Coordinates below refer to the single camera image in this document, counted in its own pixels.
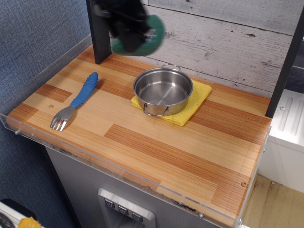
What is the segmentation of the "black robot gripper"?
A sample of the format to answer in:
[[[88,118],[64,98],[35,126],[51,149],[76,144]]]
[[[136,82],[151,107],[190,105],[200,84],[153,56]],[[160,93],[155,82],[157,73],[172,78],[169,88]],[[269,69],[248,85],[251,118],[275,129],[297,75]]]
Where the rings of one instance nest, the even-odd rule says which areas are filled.
[[[123,37],[128,54],[155,51],[156,30],[150,28],[147,13],[139,0],[94,0],[96,15],[105,19],[114,38]]]

